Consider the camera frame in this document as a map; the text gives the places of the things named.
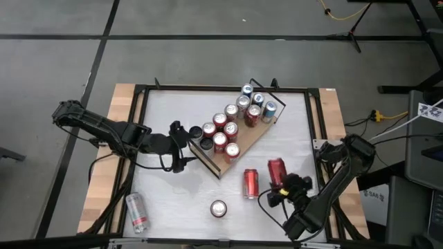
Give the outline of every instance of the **soda can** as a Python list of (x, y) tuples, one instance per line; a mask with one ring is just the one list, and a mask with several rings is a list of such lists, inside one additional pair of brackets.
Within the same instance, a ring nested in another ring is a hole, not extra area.
[(251, 84), (244, 84), (242, 86), (242, 95), (248, 96), (251, 99), (254, 87)]
[(228, 138), (228, 142), (237, 142), (238, 126), (234, 122), (229, 122), (224, 126), (224, 134)]
[(226, 118), (226, 115), (224, 115), (224, 113), (216, 113), (213, 117), (213, 122), (216, 130), (218, 132), (222, 132), (228, 120)]
[(222, 218), (227, 211), (228, 207), (224, 201), (216, 200), (210, 205), (210, 213), (217, 218)]
[(209, 158), (214, 157), (214, 141), (212, 138), (202, 138), (200, 148)]
[(254, 199), (258, 197), (258, 172), (256, 169), (245, 169), (243, 173), (243, 197)]
[(226, 138), (226, 135), (222, 132), (217, 132), (214, 135), (214, 152), (218, 154), (222, 154), (224, 152), (224, 148), (228, 144), (228, 139)]
[(196, 145), (200, 143), (201, 138), (203, 138), (203, 129), (198, 126), (191, 127), (189, 129), (189, 136)]
[(226, 115), (228, 122), (237, 122), (238, 107), (235, 104), (228, 104), (224, 108), (224, 114)]
[(272, 101), (268, 101), (264, 106), (262, 121), (269, 124), (277, 111), (277, 104)]
[(244, 118), (244, 123), (249, 127), (255, 127), (258, 124), (258, 120), (260, 119), (260, 114), (262, 109), (258, 105), (251, 105), (246, 112), (246, 116)]
[(271, 187), (281, 188), (283, 178), (287, 175), (283, 159), (277, 158), (268, 161), (269, 175), (271, 176)]
[(238, 107), (238, 118), (244, 118), (250, 103), (251, 100), (248, 98), (248, 96), (242, 95), (237, 98), (236, 104)]
[(240, 146), (232, 142), (224, 149), (224, 161), (228, 164), (236, 163), (240, 156)]
[(264, 96), (261, 93), (256, 93), (252, 97), (252, 104), (258, 105), (260, 108), (263, 106)]
[(215, 134), (215, 124), (213, 122), (204, 123), (201, 129), (205, 138), (212, 138)]
[(134, 232), (139, 234), (147, 229), (147, 215), (143, 199), (139, 193), (132, 193), (126, 196), (126, 205), (131, 217)]

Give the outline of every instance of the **can lid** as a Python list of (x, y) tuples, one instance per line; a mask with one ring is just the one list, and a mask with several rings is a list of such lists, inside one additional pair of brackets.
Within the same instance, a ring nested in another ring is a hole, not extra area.
[(243, 87), (242, 87), (242, 91), (243, 91), (244, 93), (252, 93), (252, 90), (253, 90), (253, 89), (254, 89), (254, 88), (252, 87), (251, 84), (244, 84)]
[(258, 116), (260, 115), (261, 112), (262, 109), (256, 104), (253, 104), (248, 108), (248, 113), (251, 114), (252, 116)]
[(226, 151), (229, 156), (236, 156), (240, 154), (240, 147), (238, 144), (232, 142), (226, 146), (224, 151)]
[(228, 104), (224, 110), (229, 115), (235, 115), (238, 112), (238, 107), (235, 104)]
[(199, 138), (201, 137), (202, 134), (203, 130), (198, 126), (194, 126), (191, 127), (191, 129), (189, 129), (189, 135), (191, 138)]
[(227, 210), (225, 202), (220, 200), (216, 200), (210, 205), (210, 213), (217, 218), (223, 217)]
[(254, 102), (259, 102), (260, 103), (260, 102), (263, 102), (264, 96), (261, 93), (256, 93), (256, 94), (254, 94), (253, 99), (254, 99)]
[(213, 133), (215, 131), (215, 124), (213, 122), (207, 122), (203, 124), (204, 133)]
[(276, 104), (275, 102), (268, 101), (268, 102), (266, 103), (266, 109), (267, 109), (268, 111), (275, 111), (275, 110), (277, 110), (277, 104)]
[(212, 138), (203, 138), (200, 141), (200, 147), (204, 150), (212, 149), (214, 147), (214, 141)]
[(242, 107), (248, 106), (249, 103), (251, 103), (251, 100), (249, 99), (248, 96), (242, 95), (237, 98), (237, 104)]
[(224, 115), (224, 113), (216, 113), (213, 120), (214, 123), (223, 124), (224, 122), (226, 122), (226, 115)]
[(238, 126), (234, 122), (229, 122), (224, 126), (224, 131), (227, 134), (235, 134), (238, 131)]
[(215, 143), (216, 145), (222, 145), (222, 144), (224, 144), (225, 142), (226, 142), (226, 135), (223, 134), (222, 132), (217, 132), (217, 133), (214, 135), (214, 143)]

